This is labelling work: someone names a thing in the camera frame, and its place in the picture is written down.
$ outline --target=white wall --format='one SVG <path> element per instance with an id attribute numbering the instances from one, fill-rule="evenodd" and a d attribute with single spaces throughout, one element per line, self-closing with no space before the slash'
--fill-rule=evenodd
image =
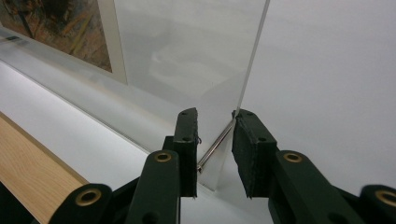
<path id="1" fill-rule="evenodd" d="M 396 188 L 396 1 L 272 1 L 242 107 L 337 187 Z"/>

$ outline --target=light wood plank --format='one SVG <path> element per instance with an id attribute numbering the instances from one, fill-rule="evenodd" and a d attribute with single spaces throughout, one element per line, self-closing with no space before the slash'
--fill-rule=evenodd
<path id="1" fill-rule="evenodd" d="M 0 181 L 40 222 L 88 182 L 0 112 Z"/>

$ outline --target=clear acrylic sheet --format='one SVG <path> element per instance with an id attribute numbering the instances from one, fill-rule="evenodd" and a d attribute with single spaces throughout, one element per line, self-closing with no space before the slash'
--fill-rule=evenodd
<path id="1" fill-rule="evenodd" d="M 241 103 L 269 1 L 98 2 L 111 5 L 100 13 L 106 27 L 118 25 L 111 30 L 119 30 L 127 83 L 28 38 L 0 42 L 0 60 L 147 151 L 161 149 L 165 136 L 173 135 L 180 111 L 197 107 L 200 160 Z M 106 41 L 114 38 L 107 35 Z M 230 139 L 199 177 L 210 189 L 216 188 Z"/>

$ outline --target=thin metal shaft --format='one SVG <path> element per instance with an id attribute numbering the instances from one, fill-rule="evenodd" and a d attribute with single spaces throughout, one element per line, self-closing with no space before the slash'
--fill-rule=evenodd
<path id="1" fill-rule="evenodd" d="M 227 136 L 227 134 L 230 132 L 232 127 L 233 127 L 233 120 L 230 121 L 230 123 L 227 125 L 227 127 L 224 129 L 224 131 L 220 134 L 218 139 L 216 139 L 215 143 L 213 143 L 213 145 L 206 152 L 206 154 L 198 161 L 197 171 L 199 173 L 202 172 L 206 162 L 209 160 L 209 158 L 212 156 L 212 154 L 215 152 L 215 150 L 219 147 L 219 145 L 224 140 L 224 138 Z"/>

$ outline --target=brass ring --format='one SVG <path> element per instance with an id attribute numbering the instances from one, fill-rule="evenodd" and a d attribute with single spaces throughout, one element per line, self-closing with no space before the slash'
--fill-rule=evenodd
<path id="1" fill-rule="evenodd" d="M 159 162 L 170 161 L 171 159 L 172 159 L 171 154 L 169 154 L 167 152 L 162 152 L 162 153 L 158 153 L 157 155 L 155 155 L 155 160 L 159 161 Z"/>
<path id="2" fill-rule="evenodd" d="M 394 197 L 395 200 L 390 200 L 390 199 L 386 198 L 387 195 L 390 197 Z M 395 192 L 391 192 L 391 191 L 384 190 L 384 189 L 379 189 L 375 192 L 375 197 L 377 199 L 379 199 L 379 201 L 381 201 L 387 205 L 396 207 L 396 193 Z"/>
<path id="3" fill-rule="evenodd" d="M 286 153 L 285 155 L 283 155 L 283 158 L 290 162 L 301 162 L 303 160 L 303 157 L 292 152 Z"/>
<path id="4" fill-rule="evenodd" d="M 79 206 L 88 206 L 96 203 L 100 197 L 102 197 L 102 192 L 99 189 L 86 189 L 76 197 L 76 204 Z"/>

